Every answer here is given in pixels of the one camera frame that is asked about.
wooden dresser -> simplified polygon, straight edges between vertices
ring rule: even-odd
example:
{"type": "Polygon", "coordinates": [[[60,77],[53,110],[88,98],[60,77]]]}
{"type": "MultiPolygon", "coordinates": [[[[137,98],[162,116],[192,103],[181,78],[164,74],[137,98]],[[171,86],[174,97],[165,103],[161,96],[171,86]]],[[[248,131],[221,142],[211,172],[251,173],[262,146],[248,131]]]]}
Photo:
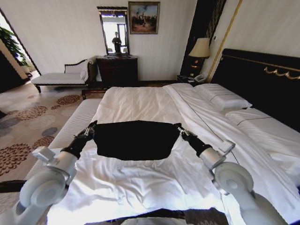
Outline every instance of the wooden dresser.
{"type": "Polygon", "coordinates": [[[101,56],[97,58],[103,85],[134,87],[137,85],[137,57],[101,56]]]}

white pillow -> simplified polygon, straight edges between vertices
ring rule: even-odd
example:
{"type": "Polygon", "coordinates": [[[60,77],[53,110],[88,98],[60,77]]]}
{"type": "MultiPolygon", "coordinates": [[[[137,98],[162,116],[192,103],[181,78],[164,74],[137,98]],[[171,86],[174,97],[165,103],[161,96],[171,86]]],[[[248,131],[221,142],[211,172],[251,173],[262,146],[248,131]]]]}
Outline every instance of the white pillow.
{"type": "Polygon", "coordinates": [[[80,73],[80,78],[84,81],[87,81],[89,78],[89,73],[88,73],[88,66],[89,66],[89,62],[88,60],[83,62],[83,68],[82,71],[80,73]]]}
{"type": "Polygon", "coordinates": [[[288,174],[300,177],[300,133],[257,109],[232,111],[225,116],[288,174]]]}
{"type": "Polygon", "coordinates": [[[247,100],[219,84],[205,83],[195,86],[194,88],[220,111],[229,108],[241,109],[252,106],[247,100]]]}

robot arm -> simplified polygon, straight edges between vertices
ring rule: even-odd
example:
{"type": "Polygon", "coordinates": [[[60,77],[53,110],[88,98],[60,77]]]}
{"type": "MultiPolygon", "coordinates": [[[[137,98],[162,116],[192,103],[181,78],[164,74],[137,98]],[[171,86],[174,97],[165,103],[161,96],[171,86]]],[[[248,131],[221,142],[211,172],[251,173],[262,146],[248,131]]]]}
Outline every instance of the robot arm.
{"type": "MultiPolygon", "coordinates": [[[[8,211],[0,215],[0,224],[34,225],[48,206],[58,203],[68,191],[76,170],[75,162],[86,142],[95,134],[97,121],[84,129],[72,143],[61,150],[58,156],[46,147],[37,148],[33,155],[46,162],[48,171],[30,178],[22,187],[20,200],[8,211]]],[[[214,150],[197,136],[186,131],[181,124],[175,124],[184,140],[196,151],[204,165],[214,176],[212,181],[219,191],[232,194],[240,205],[241,215],[247,225],[286,225],[287,223],[272,204],[253,191],[250,173],[242,166],[224,162],[226,155],[234,148],[231,141],[224,141],[220,150],[214,150]]]]}
{"type": "Polygon", "coordinates": [[[251,174],[239,164],[224,162],[225,156],[235,147],[233,142],[224,141],[220,148],[223,152],[221,155],[210,145],[203,143],[197,136],[182,128],[181,124],[175,125],[182,138],[189,142],[214,176],[212,182],[215,187],[221,193],[225,191],[227,194],[232,194],[237,200],[241,216],[247,225],[287,225],[273,205],[254,192],[251,174]]]}
{"type": "Polygon", "coordinates": [[[63,148],[58,156],[46,147],[39,147],[33,155],[46,163],[49,170],[31,177],[20,191],[20,200],[0,215],[0,224],[34,225],[48,206],[64,198],[76,169],[75,162],[87,141],[95,133],[97,121],[75,136],[72,143],[63,148]]]}

patterned carpet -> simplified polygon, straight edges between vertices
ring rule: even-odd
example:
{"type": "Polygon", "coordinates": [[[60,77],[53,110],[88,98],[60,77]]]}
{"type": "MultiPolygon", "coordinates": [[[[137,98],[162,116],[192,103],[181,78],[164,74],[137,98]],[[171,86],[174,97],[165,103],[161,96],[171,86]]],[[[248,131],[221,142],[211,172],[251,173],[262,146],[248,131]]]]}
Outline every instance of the patterned carpet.
{"type": "MultiPolygon", "coordinates": [[[[162,84],[146,86],[161,87],[162,84]]],[[[0,119],[0,182],[23,180],[36,158],[31,152],[38,146],[48,146],[68,118],[82,102],[83,88],[41,87],[42,93],[29,82],[0,94],[0,111],[7,114],[0,119]]],[[[103,94],[87,95],[102,98],[103,94]]],[[[19,193],[0,194],[0,214],[11,208],[19,193]]],[[[175,211],[161,217],[183,218],[194,225],[227,225],[226,216],[215,209],[175,211]]],[[[46,213],[37,223],[46,224],[46,213]]],[[[97,225],[120,225],[123,218],[97,223],[97,225]]]]}

painting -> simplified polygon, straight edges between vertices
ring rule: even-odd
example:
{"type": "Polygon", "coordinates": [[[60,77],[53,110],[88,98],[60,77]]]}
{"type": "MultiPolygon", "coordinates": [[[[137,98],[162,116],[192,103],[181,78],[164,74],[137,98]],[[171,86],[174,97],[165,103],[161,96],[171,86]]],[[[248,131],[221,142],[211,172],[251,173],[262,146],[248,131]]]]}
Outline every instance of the painting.
{"type": "Polygon", "coordinates": [[[130,34],[157,34],[159,1],[130,1],[130,34]]]}

